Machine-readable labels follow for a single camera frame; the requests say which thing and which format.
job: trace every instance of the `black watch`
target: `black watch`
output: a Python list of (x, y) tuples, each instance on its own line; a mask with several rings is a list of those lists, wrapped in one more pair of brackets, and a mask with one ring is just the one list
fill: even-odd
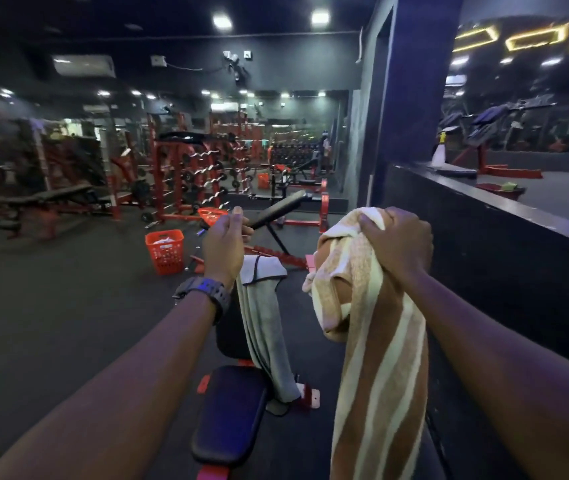
[(215, 280), (210, 280), (209, 278), (194, 276), (178, 286), (173, 295), (176, 304), (191, 291), (200, 291), (211, 299), (217, 310), (215, 320), (213, 321), (213, 324), (216, 325), (220, 321), (220, 318), (227, 312), (231, 304), (231, 295), (224, 285)]

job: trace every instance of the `electrical box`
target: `electrical box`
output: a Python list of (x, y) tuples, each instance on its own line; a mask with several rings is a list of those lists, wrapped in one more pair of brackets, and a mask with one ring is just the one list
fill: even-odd
[(152, 55), (151, 56), (151, 65), (153, 67), (166, 67), (167, 66), (167, 59), (164, 55)]

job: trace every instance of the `bench leg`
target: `bench leg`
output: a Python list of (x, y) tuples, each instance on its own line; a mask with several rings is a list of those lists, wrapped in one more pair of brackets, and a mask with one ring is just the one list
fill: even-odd
[(205, 465), (198, 473), (197, 480), (227, 480), (230, 472), (228, 467)]

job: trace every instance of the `blue column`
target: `blue column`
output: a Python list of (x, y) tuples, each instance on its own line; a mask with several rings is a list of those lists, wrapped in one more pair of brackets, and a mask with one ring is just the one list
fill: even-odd
[[(363, 155), (362, 161), (363, 170), (374, 168), (372, 205), (385, 205), (390, 164), (431, 159), (462, 1), (394, 3), (376, 151), (374, 155)], [(374, 78), (372, 95), (380, 92), (373, 86), (375, 83)], [(365, 164), (364, 159), (371, 157), (375, 163), (369, 160)], [(360, 186), (364, 181), (368, 185), (368, 179), (369, 175), (360, 175)]]

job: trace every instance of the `striped towel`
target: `striped towel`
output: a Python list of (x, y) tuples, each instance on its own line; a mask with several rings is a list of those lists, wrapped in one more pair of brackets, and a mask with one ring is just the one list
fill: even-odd
[(326, 336), (346, 341), (330, 478), (410, 479), (427, 397), (424, 316), (383, 272), (360, 213), (384, 229), (384, 211), (351, 211), (320, 237), (316, 272), (302, 288)]

